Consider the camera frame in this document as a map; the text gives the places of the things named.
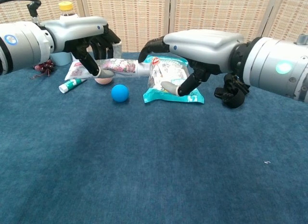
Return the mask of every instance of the wicker panel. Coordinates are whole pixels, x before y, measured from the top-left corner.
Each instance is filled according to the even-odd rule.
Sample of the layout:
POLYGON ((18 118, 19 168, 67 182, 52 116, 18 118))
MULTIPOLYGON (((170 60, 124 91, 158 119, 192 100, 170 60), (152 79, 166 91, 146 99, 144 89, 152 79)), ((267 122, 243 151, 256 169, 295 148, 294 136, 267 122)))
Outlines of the wicker panel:
MULTIPOLYGON (((41 21, 49 19, 59 19, 60 11, 58 3, 65 0, 40 0, 42 5, 38 9, 41 21)), ((73 2, 74 10, 79 14, 77 0, 73 2)), ((27 9, 29 1, 12 1, 0 4, 0 23, 10 23, 16 21, 31 21, 31 16, 27 9)))
POLYGON ((239 32, 251 40, 257 34, 268 3, 269 0, 176 0, 171 24, 174 31, 216 29, 239 32))
POLYGON ((308 33, 308 0, 282 0, 268 36, 296 41, 302 33, 308 33))
POLYGON ((139 52, 148 40, 167 32, 165 13, 169 1, 83 0, 83 4, 88 7, 86 15, 101 16, 108 21, 109 27, 122 39, 123 52, 139 52))

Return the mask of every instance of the green indicator light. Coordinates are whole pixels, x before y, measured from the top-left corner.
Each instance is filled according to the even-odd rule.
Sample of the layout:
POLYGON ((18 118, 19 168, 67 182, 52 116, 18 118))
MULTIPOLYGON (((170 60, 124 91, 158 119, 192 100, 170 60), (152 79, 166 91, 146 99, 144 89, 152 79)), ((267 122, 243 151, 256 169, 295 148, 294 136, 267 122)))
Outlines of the green indicator light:
POLYGON ((289 71, 291 71, 292 65, 287 61, 281 61, 276 65, 276 71, 279 74, 287 74, 289 71))

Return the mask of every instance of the teal snack package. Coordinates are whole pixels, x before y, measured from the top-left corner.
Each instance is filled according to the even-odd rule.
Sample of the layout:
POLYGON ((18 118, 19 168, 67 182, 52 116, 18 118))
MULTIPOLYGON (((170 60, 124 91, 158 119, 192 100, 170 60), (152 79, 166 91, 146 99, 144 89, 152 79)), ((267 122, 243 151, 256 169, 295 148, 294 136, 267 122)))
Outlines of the teal snack package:
POLYGON ((162 81, 168 81, 175 85, 181 85, 189 76, 187 69, 188 62, 183 58, 166 56, 148 56, 144 63, 150 63, 150 76, 148 90, 143 94, 145 103, 154 100, 165 100, 185 103, 204 104, 204 97, 199 90, 194 89, 189 95, 176 96, 167 92, 162 86, 162 81))

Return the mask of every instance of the plastic bottle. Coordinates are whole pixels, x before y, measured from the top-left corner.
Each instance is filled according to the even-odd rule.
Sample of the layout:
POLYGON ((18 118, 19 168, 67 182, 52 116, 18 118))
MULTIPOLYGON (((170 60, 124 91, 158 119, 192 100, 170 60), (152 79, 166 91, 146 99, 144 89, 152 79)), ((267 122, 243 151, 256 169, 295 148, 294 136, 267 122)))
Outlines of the plastic bottle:
MULTIPOLYGON (((74 12, 73 3, 70 1, 62 1, 59 3, 60 20, 78 18, 78 14, 74 12)), ((61 52, 51 54, 52 61, 57 66, 64 66, 69 64, 72 60, 76 61, 76 58, 71 53, 61 52)))

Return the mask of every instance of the blue ball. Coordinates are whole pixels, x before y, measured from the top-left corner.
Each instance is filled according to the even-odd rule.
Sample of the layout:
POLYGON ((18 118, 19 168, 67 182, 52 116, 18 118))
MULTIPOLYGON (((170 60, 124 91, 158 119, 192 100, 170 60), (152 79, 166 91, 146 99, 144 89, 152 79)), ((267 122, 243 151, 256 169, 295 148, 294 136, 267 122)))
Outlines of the blue ball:
POLYGON ((117 102, 126 101, 128 96, 128 88, 122 84, 118 84, 111 89, 111 97, 117 102))

